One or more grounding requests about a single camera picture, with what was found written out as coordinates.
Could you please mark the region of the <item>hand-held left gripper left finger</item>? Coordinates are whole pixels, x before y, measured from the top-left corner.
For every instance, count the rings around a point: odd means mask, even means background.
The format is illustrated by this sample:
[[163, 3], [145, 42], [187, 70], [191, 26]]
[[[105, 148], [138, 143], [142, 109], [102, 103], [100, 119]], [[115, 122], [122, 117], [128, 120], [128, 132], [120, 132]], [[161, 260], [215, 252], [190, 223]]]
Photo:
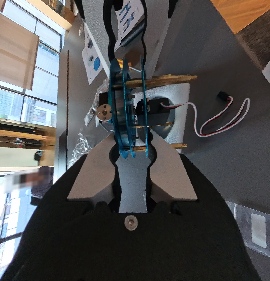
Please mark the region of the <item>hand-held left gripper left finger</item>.
[[70, 201], [111, 202], [121, 200], [121, 186], [116, 161], [119, 147], [112, 132], [86, 155], [72, 189]]

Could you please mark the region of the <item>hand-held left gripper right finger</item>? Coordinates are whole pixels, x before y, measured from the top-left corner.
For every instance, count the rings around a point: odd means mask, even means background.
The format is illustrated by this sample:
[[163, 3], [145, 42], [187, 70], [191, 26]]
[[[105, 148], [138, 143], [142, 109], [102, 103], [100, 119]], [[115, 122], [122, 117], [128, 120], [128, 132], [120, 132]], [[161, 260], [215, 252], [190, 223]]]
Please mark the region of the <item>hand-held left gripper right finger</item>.
[[196, 201], [197, 195], [179, 153], [153, 130], [148, 133], [146, 201]]

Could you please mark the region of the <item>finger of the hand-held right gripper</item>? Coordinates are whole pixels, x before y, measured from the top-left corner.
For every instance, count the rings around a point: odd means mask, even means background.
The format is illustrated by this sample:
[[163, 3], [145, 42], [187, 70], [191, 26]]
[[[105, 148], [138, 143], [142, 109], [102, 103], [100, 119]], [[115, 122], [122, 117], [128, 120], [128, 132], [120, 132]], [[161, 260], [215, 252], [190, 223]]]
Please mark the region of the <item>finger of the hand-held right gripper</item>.
[[168, 31], [171, 19], [168, 17], [169, 0], [141, 1], [144, 8], [143, 66], [146, 75], [153, 75]]
[[85, 26], [95, 46], [105, 72], [110, 72], [115, 58], [118, 21], [113, 0], [82, 0]]

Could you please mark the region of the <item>blue robot base with servo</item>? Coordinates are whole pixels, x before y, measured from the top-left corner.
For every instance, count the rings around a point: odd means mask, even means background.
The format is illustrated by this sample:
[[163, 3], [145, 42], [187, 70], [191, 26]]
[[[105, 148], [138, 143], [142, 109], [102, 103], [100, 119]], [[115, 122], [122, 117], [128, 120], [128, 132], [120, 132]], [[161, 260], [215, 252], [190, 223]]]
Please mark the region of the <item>blue robot base with servo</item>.
[[141, 60], [141, 78], [131, 79], [130, 65], [127, 59], [119, 63], [113, 59], [110, 65], [109, 87], [99, 94], [99, 106], [96, 117], [100, 123], [111, 124], [115, 133], [119, 152], [127, 158], [129, 152], [135, 158], [136, 129], [144, 129], [145, 146], [143, 151], [149, 155], [149, 128], [166, 124], [170, 111], [178, 106], [170, 105], [168, 98], [152, 99], [146, 96], [146, 88], [188, 83], [197, 79], [196, 75], [161, 75], [146, 79], [143, 59]]

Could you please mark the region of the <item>dark grey desk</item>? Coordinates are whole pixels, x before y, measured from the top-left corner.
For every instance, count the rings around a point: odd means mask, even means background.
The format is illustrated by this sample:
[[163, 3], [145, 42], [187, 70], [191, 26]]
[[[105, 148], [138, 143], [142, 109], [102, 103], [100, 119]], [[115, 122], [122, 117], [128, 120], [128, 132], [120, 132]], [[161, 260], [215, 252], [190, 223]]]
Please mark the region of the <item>dark grey desk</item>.
[[197, 71], [190, 101], [201, 118], [220, 108], [217, 91], [247, 94], [251, 109], [240, 128], [197, 140], [186, 121], [189, 151], [180, 155], [198, 200], [157, 203], [134, 214], [98, 204], [67, 221], [52, 240], [51, 262], [33, 280], [270, 280], [270, 258], [248, 249], [226, 199], [270, 213], [270, 85], [250, 62], [211, 1], [179, 1], [162, 49], [161, 68]]

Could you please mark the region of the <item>crumpled clear plastic wrap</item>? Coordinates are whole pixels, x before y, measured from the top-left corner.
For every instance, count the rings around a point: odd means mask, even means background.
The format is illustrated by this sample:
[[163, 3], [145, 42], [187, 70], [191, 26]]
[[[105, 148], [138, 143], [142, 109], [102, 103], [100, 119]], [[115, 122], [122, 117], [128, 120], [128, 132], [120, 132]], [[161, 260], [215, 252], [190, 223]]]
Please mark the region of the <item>crumpled clear plastic wrap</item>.
[[78, 140], [75, 148], [72, 151], [71, 159], [68, 162], [67, 168], [73, 166], [74, 163], [76, 163], [83, 155], [86, 155], [89, 153], [89, 151], [93, 148], [88, 140], [87, 137], [82, 133], [79, 132], [78, 134]]

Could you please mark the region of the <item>printed instruction sheet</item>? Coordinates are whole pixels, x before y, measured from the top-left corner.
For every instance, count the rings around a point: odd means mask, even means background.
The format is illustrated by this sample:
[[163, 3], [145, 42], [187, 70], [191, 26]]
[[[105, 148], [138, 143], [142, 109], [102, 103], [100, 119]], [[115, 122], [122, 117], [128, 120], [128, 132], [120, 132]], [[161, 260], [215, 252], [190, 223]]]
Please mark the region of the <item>printed instruction sheet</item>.
[[[83, 6], [80, 4], [78, 4], [78, 6], [80, 6], [78, 10], [84, 22], [85, 34], [85, 47], [82, 51], [82, 57], [88, 77], [88, 83], [91, 84], [103, 69], [103, 66], [100, 62], [99, 55], [97, 54], [92, 39], [88, 33], [88, 28], [85, 26]], [[116, 43], [119, 44], [120, 40], [124, 38], [142, 20], [142, 16], [144, 15], [142, 2], [137, 0], [116, 1], [115, 14], [118, 22]]]

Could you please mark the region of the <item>clear bag with nuts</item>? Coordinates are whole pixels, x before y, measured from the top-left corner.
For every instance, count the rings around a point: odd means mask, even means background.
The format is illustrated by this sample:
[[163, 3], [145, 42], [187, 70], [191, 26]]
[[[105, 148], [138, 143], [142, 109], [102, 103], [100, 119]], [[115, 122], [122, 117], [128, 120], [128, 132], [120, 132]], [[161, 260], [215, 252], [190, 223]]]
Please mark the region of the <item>clear bag with nuts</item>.
[[98, 107], [99, 107], [99, 93], [97, 92], [95, 94], [94, 101], [93, 101], [88, 113], [86, 114], [86, 116], [84, 118], [84, 123], [85, 123], [86, 127], [90, 123], [90, 121], [92, 120], [93, 116], [96, 115]]

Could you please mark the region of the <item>white foam packaging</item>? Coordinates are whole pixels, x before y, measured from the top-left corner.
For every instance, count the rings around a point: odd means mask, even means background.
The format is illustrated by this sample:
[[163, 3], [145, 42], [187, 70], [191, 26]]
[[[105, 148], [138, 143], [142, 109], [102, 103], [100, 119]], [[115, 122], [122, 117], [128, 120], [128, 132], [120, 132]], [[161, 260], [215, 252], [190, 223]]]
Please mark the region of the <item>white foam packaging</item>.
[[[182, 83], [147, 89], [146, 97], [150, 100], [168, 98], [171, 105], [184, 104], [189, 101], [189, 92], [190, 84]], [[170, 144], [183, 143], [186, 115], [187, 105], [178, 107], [175, 110], [171, 110], [167, 119], [168, 122], [172, 123], [171, 125], [151, 127], [151, 129]]]

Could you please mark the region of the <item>black-framed window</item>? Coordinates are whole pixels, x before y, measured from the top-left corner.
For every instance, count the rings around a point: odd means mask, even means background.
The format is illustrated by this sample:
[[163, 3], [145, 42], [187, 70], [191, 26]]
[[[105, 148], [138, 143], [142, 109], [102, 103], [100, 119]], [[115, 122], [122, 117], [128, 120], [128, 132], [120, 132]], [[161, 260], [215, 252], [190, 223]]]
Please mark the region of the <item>black-framed window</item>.
[[[21, 89], [17, 86], [0, 82], [0, 130], [8, 130], [27, 134], [39, 134], [55, 137], [57, 120], [57, 91], [59, 79], [59, 56], [64, 44], [65, 30], [57, 27], [57, 24], [48, 25], [50, 19], [41, 12], [38, 12], [32, 5], [26, 1], [6, 1], [3, 15], [25, 27], [29, 31], [39, 36], [39, 45], [37, 50], [36, 65], [33, 79], [32, 90]], [[18, 160], [27, 160], [37, 166], [53, 165], [54, 160], [51, 156], [54, 153], [52, 142], [35, 139], [7, 137], [0, 135], [0, 147], [16, 147], [10, 149], [10, 156], [18, 156], [18, 148], [25, 148], [26, 152], [38, 153], [41, 160], [30, 160], [27, 156], [18, 157]], [[34, 207], [25, 206], [26, 195], [16, 192], [17, 195], [24, 198], [14, 202], [21, 203], [20, 209], [10, 215], [10, 219], [5, 219], [3, 223], [2, 237], [18, 233], [25, 228], [26, 214], [30, 215]], [[15, 228], [10, 223], [18, 223]]]

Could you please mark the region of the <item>large clear bag white label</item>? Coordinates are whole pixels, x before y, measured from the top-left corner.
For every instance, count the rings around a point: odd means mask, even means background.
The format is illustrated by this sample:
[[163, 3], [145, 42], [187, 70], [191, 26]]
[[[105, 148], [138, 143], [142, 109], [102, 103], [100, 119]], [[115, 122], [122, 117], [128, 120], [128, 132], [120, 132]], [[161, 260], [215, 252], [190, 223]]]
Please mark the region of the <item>large clear bag white label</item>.
[[246, 247], [270, 258], [270, 214], [226, 201]]

